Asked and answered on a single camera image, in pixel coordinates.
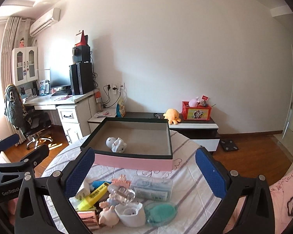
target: clear plastic bottle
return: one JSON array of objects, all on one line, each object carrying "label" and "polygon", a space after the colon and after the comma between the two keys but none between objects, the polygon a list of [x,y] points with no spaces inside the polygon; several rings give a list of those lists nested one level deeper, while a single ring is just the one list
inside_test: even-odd
[{"label": "clear plastic bottle", "polygon": [[94,90],[94,97],[96,98],[96,111],[102,112],[103,111],[103,101],[102,101],[100,89]]},{"label": "clear plastic bottle", "polygon": [[135,191],[125,187],[109,185],[107,189],[111,194],[111,198],[119,201],[119,203],[123,205],[132,202],[136,196]]}]

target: metal screw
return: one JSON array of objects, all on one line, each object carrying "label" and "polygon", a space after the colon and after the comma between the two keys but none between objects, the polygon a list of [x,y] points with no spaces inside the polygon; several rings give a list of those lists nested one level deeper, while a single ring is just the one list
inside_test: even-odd
[{"label": "metal screw", "polygon": [[258,177],[259,177],[259,179],[260,179],[261,181],[266,180],[266,177],[265,177],[264,175],[259,175]]},{"label": "metal screw", "polygon": [[28,174],[25,176],[25,180],[30,180],[30,179],[31,179],[31,175]]},{"label": "metal screw", "polygon": [[236,177],[239,175],[239,173],[236,170],[231,170],[230,171],[231,176]]},{"label": "metal screw", "polygon": [[61,175],[60,171],[55,171],[54,173],[52,173],[52,176],[54,176],[54,177],[58,177],[60,175]]}]

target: red basket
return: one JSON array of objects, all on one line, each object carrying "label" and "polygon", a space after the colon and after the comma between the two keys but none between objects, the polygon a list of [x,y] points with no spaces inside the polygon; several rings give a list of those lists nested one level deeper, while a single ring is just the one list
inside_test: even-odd
[{"label": "red basket", "polygon": [[189,102],[182,102],[182,116],[184,120],[209,120],[212,108],[207,107],[190,107]]}]

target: blue gripper pad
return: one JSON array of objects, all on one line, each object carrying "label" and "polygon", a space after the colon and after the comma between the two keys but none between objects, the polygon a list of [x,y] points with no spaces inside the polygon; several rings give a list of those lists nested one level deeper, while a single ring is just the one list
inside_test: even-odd
[{"label": "blue gripper pad", "polygon": [[0,141],[0,151],[5,151],[13,145],[17,144],[20,140],[18,134],[10,135],[9,137]]},{"label": "blue gripper pad", "polygon": [[224,198],[227,193],[227,183],[221,175],[217,167],[213,164],[211,159],[207,156],[208,151],[204,148],[198,148],[195,153],[195,162],[200,168],[204,178],[206,179],[209,187],[214,195],[219,198]]},{"label": "blue gripper pad", "polygon": [[93,149],[89,148],[66,179],[64,195],[67,199],[74,197],[77,194],[93,162],[94,151]]}]

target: desk drawer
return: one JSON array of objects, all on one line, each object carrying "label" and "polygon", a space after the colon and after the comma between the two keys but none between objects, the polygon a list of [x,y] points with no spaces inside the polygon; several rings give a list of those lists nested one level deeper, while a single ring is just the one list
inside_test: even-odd
[{"label": "desk drawer", "polygon": [[61,122],[79,123],[76,110],[70,109],[58,109]]},{"label": "desk drawer", "polygon": [[35,105],[35,110],[56,110],[56,105]]}]

